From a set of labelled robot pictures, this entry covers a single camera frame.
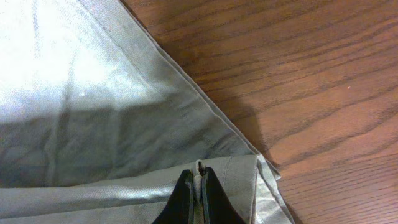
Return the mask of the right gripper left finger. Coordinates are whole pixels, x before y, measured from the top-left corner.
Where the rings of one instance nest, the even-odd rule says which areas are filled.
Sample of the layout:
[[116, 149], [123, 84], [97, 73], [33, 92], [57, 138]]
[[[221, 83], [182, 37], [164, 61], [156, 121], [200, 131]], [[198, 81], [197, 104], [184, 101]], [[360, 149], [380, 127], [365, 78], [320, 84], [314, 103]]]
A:
[[193, 174], [183, 170], [167, 201], [153, 224], [192, 224], [194, 218]]

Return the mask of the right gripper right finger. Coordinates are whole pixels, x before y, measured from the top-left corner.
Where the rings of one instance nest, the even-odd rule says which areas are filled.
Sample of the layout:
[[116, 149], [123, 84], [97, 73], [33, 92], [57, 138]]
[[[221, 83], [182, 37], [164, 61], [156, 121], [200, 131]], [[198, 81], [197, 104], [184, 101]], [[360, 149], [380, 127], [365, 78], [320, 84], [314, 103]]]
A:
[[203, 171], [201, 197], [205, 224], [245, 224], [211, 167]]

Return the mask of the khaki shorts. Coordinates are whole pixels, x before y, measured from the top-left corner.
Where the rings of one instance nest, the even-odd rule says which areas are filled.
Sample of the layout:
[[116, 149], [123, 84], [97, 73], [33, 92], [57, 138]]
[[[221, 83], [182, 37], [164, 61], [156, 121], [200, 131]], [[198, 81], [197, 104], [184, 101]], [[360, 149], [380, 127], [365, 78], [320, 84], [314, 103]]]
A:
[[245, 223], [279, 174], [120, 1], [1, 2], [1, 222], [152, 223], [211, 167]]

